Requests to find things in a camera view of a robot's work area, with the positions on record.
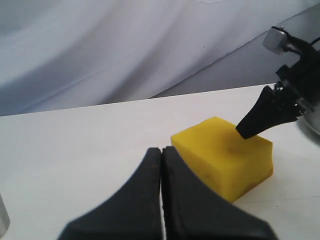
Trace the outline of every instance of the black rubber pad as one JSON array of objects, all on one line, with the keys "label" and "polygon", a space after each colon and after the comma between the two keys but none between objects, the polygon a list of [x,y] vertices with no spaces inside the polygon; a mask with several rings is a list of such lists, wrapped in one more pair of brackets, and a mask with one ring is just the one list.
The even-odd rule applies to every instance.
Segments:
[{"label": "black rubber pad", "polygon": [[161,191],[167,240],[277,240],[268,223],[204,185],[174,147],[162,152]]},{"label": "black rubber pad", "polygon": [[161,151],[148,149],[132,177],[105,203],[70,222],[60,240],[161,240]]}]

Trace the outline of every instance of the white cloth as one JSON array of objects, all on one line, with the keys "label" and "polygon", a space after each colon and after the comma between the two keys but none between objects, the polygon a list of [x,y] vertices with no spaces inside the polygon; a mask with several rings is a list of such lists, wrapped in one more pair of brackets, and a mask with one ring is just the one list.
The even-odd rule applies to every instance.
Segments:
[{"label": "white cloth", "polygon": [[0,115],[152,97],[318,3],[2,0]]}]

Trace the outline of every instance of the robotic arm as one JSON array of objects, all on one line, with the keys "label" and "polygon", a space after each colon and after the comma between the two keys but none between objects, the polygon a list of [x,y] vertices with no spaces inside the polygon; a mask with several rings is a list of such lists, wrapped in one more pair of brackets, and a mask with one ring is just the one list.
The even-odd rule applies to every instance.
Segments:
[{"label": "robotic arm", "polygon": [[244,138],[251,138],[276,125],[294,122],[297,117],[315,111],[320,103],[320,51],[313,45],[291,36],[283,27],[273,26],[263,45],[281,55],[293,52],[300,56],[293,66],[283,65],[276,74],[279,81],[272,89],[265,86],[248,114],[236,126]]}]

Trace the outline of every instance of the table surface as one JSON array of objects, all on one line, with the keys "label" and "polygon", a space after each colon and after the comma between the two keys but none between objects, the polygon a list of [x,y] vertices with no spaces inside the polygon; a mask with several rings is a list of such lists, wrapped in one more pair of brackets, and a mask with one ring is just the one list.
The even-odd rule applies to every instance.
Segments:
[{"label": "table surface", "polygon": [[[66,223],[108,199],[147,148],[213,116],[238,123],[263,86],[0,117],[4,240],[54,240]],[[319,138],[301,123],[262,133],[274,175],[235,205],[267,220],[281,240],[320,236]]]}]

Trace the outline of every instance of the sponge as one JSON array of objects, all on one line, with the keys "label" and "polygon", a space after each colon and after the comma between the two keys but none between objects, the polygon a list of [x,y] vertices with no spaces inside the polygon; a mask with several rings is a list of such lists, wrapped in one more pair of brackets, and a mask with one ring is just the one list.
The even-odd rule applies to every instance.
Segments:
[{"label": "sponge", "polygon": [[274,173],[272,142],[260,136],[245,140],[219,117],[173,135],[171,143],[198,178],[229,202]]}]

